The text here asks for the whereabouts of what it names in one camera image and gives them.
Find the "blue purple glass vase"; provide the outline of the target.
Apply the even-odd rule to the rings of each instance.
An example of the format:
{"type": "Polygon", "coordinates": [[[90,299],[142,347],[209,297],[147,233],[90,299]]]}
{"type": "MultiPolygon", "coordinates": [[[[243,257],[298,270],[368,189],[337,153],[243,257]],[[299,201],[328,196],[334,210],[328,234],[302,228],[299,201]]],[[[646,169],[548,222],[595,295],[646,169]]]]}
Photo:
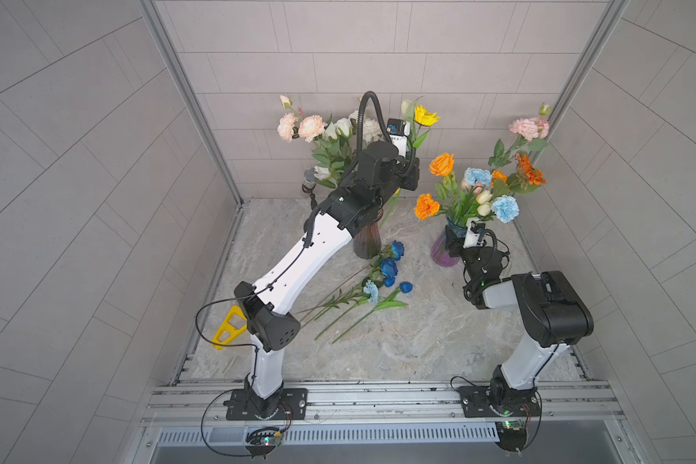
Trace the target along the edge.
{"type": "Polygon", "coordinates": [[[446,229],[455,229],[458,232],[462,232],[467,230],[465,226],[459,226],[455,223],[453,223],[451,220],[447,220],[447,225],[441,232],[440,236],[438,239],[434,242],[432,248],[431,248],[431,259],[434,263],[436,263],[438,266],[444,267],[444,268],[450,268],[455,266],[457,263],[460,262],[461,258],[460,257],[449,257],[448,253],[445,250],[445,230],[446,229]]]}

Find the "blue rose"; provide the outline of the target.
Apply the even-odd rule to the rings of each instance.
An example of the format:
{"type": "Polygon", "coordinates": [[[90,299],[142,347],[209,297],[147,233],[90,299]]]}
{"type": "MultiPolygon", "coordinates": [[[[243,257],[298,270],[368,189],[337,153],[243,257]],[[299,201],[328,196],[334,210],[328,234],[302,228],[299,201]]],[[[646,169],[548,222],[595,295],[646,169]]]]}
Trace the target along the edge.
{"type": "Polygon", "coordinates": [[[371,263],[368,266],[363,268],[363,270],[367,273],[354,285],[358,284],[365,278],[371,278],[372,280],[384,280],[384,278],[396,278],[398,274],[396,259],[392,257],[385,257],[384,259],[375,257],[371,260],[371,263]]]}
{"type": "MultiPolygon", "coordinates": [[[[397,262],[397,269],[398,269],[398,262],[404,257],[405,249],[404,245],[399,242],[399,241],[393,241],[390,243],[390,245],[387,245],[386,247],[383,247],[381,251],[375,255],[375,257],[378,257],[379,259],[384,259],[385,257],[392,257],[396,259],[397,262]]],[[[360,276],[361,278],[367,273],[366,271],[363,270],[366,266],[368,266],[371,263],[371,260],[369,259],[369,263],[365,266],[363,266],[359,272],[357,272],[357,275],[360,276]]]]}

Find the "pink glass vase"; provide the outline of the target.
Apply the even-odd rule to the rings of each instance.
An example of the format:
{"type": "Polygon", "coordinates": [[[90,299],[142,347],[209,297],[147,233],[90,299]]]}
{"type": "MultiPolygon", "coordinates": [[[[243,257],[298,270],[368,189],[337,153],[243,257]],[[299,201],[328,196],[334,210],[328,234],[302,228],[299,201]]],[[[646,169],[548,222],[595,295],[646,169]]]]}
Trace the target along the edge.
{"type": "Polygon", "coordinates": [[[382,249],[378,222],[371,222],[353,239],[353,251],[357,257],[369,260],[382,249]]]}

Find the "light blue carnation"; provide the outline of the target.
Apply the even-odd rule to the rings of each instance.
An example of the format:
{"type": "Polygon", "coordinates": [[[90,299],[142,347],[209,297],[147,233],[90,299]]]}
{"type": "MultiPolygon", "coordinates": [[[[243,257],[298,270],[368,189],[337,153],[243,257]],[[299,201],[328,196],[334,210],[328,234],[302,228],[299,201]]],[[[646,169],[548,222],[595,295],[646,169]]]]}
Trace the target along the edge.
{"type": "Polygon", "coordinates": [[[318,305],[297,312],[303,315],[302,322],[319,319],[333,309],[339,309],[346,305],[363,305],[378,302],[379,287],[373,280],[363,280],[350,287],[339,287],[318,305]]]}

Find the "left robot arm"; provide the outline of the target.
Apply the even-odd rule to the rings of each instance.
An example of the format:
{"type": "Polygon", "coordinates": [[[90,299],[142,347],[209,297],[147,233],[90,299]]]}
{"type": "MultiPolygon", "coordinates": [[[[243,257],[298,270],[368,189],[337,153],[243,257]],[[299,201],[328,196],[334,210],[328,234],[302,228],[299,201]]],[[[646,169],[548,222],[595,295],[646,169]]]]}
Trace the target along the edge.
{"type": "Polygon", "coordinates": [[[353,162],[336,189],[312,208],[303,238],[271,272],[254,284],[240,282],[234,291],[254,353],[243,389],[245,406],[261,419],[280,408],[283,350],[301,329],[290,313],[299,294],[337,251],[378,218],[397,191],[417,189],[420,165],[415,151],[402,156],[383,117],[378,124],[382,140],[365,145],[357,139],[353,162]]]}

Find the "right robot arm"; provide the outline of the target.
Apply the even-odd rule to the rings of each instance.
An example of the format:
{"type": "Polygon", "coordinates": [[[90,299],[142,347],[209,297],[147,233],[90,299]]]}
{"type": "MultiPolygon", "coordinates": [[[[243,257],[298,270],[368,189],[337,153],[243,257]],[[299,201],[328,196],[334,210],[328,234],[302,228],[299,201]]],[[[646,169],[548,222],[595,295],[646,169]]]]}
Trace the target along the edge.
{"type": "Polygon", "coordinates": [[[445,240],[451,257],[464,265],[465,299],[477,309],[517,307],[524,327],[513,354],[495,368],[486,390],[493,412],[506,417],[536,399],[541,371],[581,338],[591,336],[594,319],[560,271],[504,278],[510,248],[485,229],[471,238],[445,240]]]}

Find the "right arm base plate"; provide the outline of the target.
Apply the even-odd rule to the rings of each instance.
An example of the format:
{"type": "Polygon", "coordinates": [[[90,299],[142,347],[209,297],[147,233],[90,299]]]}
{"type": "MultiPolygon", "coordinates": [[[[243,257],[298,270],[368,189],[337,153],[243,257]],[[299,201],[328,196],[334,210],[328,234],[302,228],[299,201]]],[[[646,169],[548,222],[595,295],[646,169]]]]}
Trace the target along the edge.
{"type": "Polygon", "coordinates": [[[541,400],[534,390],[512,390],[486,386],[457,387],[465,418],[508,418],[537,417],[541,413],[541,400]]]}

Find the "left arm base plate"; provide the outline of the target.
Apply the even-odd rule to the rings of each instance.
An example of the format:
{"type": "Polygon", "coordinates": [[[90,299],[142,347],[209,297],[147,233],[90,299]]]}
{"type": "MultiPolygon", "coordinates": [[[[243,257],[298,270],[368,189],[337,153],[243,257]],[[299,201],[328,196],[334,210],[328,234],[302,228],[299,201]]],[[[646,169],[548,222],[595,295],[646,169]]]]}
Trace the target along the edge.
{"type": "Polygon", "coordinates": [[[227,407],[228,421],[285,421],[305,419],[308,389],[281,387],[267,398],[257,396],[251,388],[234,390],[227,407]]]}

